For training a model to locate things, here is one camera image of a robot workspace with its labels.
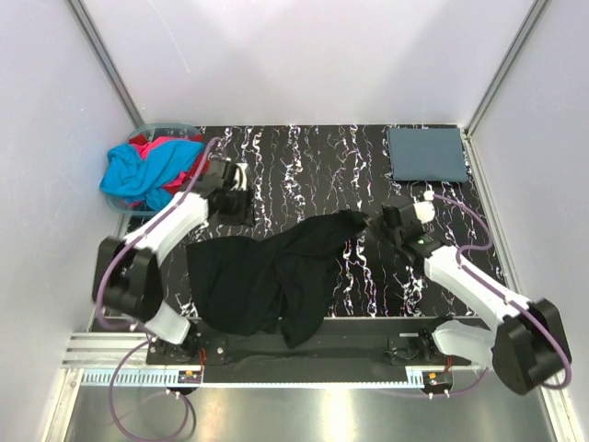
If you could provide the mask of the black t shirt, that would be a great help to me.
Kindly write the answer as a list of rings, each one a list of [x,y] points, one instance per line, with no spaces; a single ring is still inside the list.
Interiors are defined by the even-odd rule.
[[[264,240],[231,236],[188,245],[191,298],[200,318],[242,336],[279,330],[289,348],[308,341],[328,313],[338,258],[366,221],[362,212],[340,210]]]

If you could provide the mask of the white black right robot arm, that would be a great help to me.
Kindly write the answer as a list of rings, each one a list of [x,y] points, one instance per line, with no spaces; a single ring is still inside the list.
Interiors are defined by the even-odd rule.
[[[434,366],[457,356],[492,370],[518,395],[537,387],[568,387],[572,356],[558,308],[501,285],[464,257],[462,249],[427,231],[434,216],[432,202],[402,199],[383,206],[373,225],[409,266],[455,295],[484,323],[477,327],[442,320],[418,341],[421,360]]]

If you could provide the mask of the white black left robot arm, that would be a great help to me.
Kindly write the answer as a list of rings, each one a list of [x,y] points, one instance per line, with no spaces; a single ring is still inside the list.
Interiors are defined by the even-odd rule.
[[[92,298],[139,323],[167,343],[167,354],[181,365],[199,352],[197,325],[164,299],[160,266],[194,228],[215,218],[222,225],[254,222],[250,167],[226,159],[206,162],[169,204],[123,238],[105,238],[98,247]]]

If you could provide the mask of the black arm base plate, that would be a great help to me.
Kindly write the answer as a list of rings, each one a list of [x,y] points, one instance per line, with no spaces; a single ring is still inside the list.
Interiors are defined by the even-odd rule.
[[[199,323],[200,354],[187,357],[179,349],[157,340],[148,347],[150,367],[197,369],[221,367],[233,371],[309,371],[380,375],[393,367],[426,372],[458,370],[470,365],[457,356],[439,354],[427,332],[437,318],[326,319],[305,343],[290,349],[278,333],[250,336],[222,333]]]

